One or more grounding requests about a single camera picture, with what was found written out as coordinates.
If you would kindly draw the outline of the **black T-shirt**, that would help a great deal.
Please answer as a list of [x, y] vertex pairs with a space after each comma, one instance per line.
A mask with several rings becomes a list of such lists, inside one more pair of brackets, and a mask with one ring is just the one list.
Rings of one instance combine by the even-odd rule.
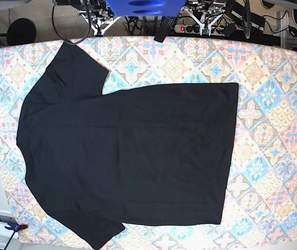
[[124, 230], [220, 224], [237, 83], [151, 85], [103, 94], [108, 70], [63, 44], [22, 104], [26, 184], [94, 249]]

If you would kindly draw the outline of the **white power strip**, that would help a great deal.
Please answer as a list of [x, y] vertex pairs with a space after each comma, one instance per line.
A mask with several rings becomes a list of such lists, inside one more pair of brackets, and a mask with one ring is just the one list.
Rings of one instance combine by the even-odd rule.
[[[211, 27], [204, 28], [202, 30], [202, 35], [222, 35], [224, 27]], [[200, 26], [198, 24], [176, 24], [174, 31], [180, 34], [197, 34], [200, 35]]]

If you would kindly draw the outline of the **patterned tablecloth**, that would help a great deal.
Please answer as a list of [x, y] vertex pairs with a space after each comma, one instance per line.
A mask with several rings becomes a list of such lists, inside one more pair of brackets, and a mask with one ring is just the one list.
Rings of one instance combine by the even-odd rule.
[[[0, 48], [0, 175], [10, 213], [28, 228], [12, 249], [89, 248], [51, 219], [24, 183], [16, 146], [22, 102], [60, 41]], [[228, 40], [89, 38], [81, 48], [109, 69], [104, 93], [164, 83], [236, 82], [238, 113], [220, 225], [128, 224], [105, 249], [297, 249], [297, 52]]]

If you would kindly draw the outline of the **black round stand base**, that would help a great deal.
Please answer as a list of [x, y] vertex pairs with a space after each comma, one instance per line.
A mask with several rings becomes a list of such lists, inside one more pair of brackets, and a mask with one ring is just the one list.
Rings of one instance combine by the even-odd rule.
[[27, 18], [15, 20], [7, 30], [7, 44], [9, 46], [34, 43], [36, 39], [36, 26]]

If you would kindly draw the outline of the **blue clamp lower left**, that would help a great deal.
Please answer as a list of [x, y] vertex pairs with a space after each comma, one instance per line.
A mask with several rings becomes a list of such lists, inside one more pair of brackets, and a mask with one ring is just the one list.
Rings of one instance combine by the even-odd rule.
[[21, 230], [25, 230], [28, 228], [27, 224], [15, 224], [8, 222], [7, 225], [5, 225], [5, 229], [12, 230], [14, 232], [19, 232]]

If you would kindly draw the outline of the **black perforated bracket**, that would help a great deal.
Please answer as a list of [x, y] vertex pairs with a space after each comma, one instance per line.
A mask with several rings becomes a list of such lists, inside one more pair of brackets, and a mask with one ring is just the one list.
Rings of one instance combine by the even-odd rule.
[[169, 35], [172, 28], [174, 28], [176, 20], [177, 17], [162, 16], [154, 40], [156, 42], [162, 43], [165, 40], [165, 38]]

